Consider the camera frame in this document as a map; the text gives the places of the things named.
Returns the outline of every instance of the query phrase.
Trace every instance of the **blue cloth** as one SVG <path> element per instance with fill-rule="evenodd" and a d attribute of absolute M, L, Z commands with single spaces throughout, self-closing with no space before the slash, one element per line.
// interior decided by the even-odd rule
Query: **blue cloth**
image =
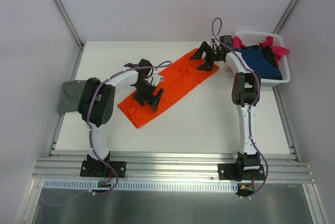
<path fill-rule="evenodd" d="M 281 76 L 279 69 L 269 64 L 262 50 L 249 47 L 240 51 L 246 64 L 253 71 L 261 73 L 263 79 L 277 79 Z"/>

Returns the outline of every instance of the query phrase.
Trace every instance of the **metal floor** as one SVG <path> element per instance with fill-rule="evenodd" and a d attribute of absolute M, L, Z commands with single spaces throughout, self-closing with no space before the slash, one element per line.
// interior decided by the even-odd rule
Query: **metal floor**
<path fill-rule="evenodd" d="M 44 189 L 43 197 L 61 203 L 79 190 Z M 303 187 L 266 184 L 251 200 L 233 193 L 114 191 L 83 194 L 69 204 L 40 204 L 33 223 L 48 224 L 309 224 L 313 223 Z"/>

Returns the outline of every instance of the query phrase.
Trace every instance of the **wire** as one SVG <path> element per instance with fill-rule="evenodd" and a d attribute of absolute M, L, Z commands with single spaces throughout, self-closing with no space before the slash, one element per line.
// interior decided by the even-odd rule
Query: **wire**
<path fill-rule="evenodd" d="M 151 75 L 151 81 L 150 81 L 149 84 L 152 84 L 152 82 L 153 82 L 153 76 Z"/>
<path fill-rule="evenodd" d="M 65 202 L 62 202 L 62 203 L 50 203 L 50 202 L 47 202 L 45 199 L 44 199 L 44 190 L 42 189 L 41 191 L 41 195 L 40 195 L 40 200 L 41 202 L 43 202 L 44 204 L 48 205 L 48 206 L 51 206 L 51 207 L 59 207 L 59 206 L 64 206 L 72 201 L 74 201 L 75 199 L 77 199 L 79 196 L 81 196 L 82 194 L 84 193 L 88 193 L 90 192 L 89 190 L 83 190 L 81 191 L 80 193 L 78 193 L 77 195 L 75 195 L 74 197 L 72 197 L 71 199 L 69 199 L 68 201 L 65 201 Z"/>
<path fill-rule="evenodd" d="M 253 188 L 253 183 L 255 182 L 255 175 L 252 175 L 252 182 L 247 185 L 247 186 L 251 186 L 252 185 L 252 188 Z"/>
<path fill-rule="evenodd" d="M 219 28 L 219 32 L 217 34 L 214 33 L 214 24 L 216 22 L 216 20 L 219 20 L 220 21 L 220 28 Z M 262 187 L 265 185 L 266 181 L 267 181 L 267 178 L 269 176 L 269 164 L 267 163 L 267 160 L 266 158 L 264 157 L 264 155 L 261 153 L 261 151 L 257 148 L 255 142 L 253 141 L 253 138 L 252 138 L 252 125 L 251 125 L 251 107 L 253 105 L 255 105 L 257 103 L 257 101 L 259 100 L 260 98 L 260 91 L 261 91 L 261 84 L 255 74 L 255 72 L 249 68 L 246 67 L 246 65 L 244 64 L 243 60 L 239 57 L 239 55 L 236 54 L 236 52 L 231 48 L 229 47 L 227 44 L 223 43 L 220 41 L 220 39 L 218 38 L 218 35 L 221 31 L 221 28 L 222 28 L 222 20 L 221 18 L 217 17 L 213 20 L 213 22 L 211 23 L 211 33 L 213 34 L 213 37 L 220 43 L 222 44 L 226 49 L 230 50 L 236 57 L 237 59 L 240 61 L 242 67 L 246 70 L 246 71 L 249 71 L 253 77 L 255 78 L 255 81 L 256 81 L 256 85 L 257 85 L 257 94 L 256 94 L 256 98 L 255 100 L 250 104 L 249 106 L 249 110 L 248 110 L 248 114 L 249 114 L 249 138 L 250 138 L 250 141 L 253 145 L 253 147 L 255 148 L 256 152 L 259 153 L 259 155 L 262 157 L 262 159 L 264 160 L 264 163 L 265 163 L 265 166 L 266 166 L 266 174 L 265 174 L 265 179 L 262 183 L 262 185 L 260 185 L 260 187 L 252 194 L 256 194 L 257 192 L 259 192 Z"/>
<path fill-rule="evenodd" d="M 172 64 L 172 62 L 171 62 L 170 60 L 164 61 L 164 62 L 160 63 L 159 65 L 154 66 L 155 71 L 156 71 L 158 68 L 164 68 L 165 66 L 163 66 L 163 65 L 166 64 L 166 63 L 168 64 L 168 65 L 166 65 L 166 66 L 169 66 L 169 65 Z"/>
<path fill-rule="evenodd" d="M 146 76 L 146 79 L 148 79 L 149 77 L 151 77 L 152 74 L 153 74 L 153 69 L 150 69 L 149 74 Z"/>
<path fill-rule="evenodd" d="M 112 173 L 111 171 L 109 171 L 109 177 L 105 178 L 105 179 L 103 180 L 103 182 L 104 182 L 104 183 L 108 183 L 108 182 L 110 182 L 112 175 L 113 175 L 113 173 Z"/>

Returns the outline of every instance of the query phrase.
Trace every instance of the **white table surface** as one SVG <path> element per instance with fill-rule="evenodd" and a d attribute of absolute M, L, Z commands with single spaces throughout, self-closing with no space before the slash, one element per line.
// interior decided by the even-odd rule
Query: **white table surface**
<path fill-rule="evenodd" d="M 88 41 L 77 80 L 105 79 L 122 70 L 124 64 L 141 58 L 157 65 L 175 61 L 199 47 L 200 42 L 114 42 Z M 229 67 L 220 69 L 170 109 L 136 129 L 117 107 L 135 88 L 117 93 L 114 112 L 106 124 L 111 151 L 236 153 L 239 147 L 239 119 L 231 100 L 234 75 Z M 289 154 L 285 133 L 271 87 L 261 88 L 256 109 L 256 141 L 266 154 Z M 55 147 L 57 150 L 88 150 L 88 134 L 81 115 L 65 115 Z"/>

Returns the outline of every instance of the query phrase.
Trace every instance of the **gray cloth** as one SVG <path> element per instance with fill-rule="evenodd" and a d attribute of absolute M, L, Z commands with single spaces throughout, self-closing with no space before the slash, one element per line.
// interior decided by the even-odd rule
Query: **gray cloth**
<path fill-rule="evenodd" d="M 62 84 L 61 101 L 57 108 L 58 113 L 77 111 L 85 84 L 86 80 L 74 80 Z"/>

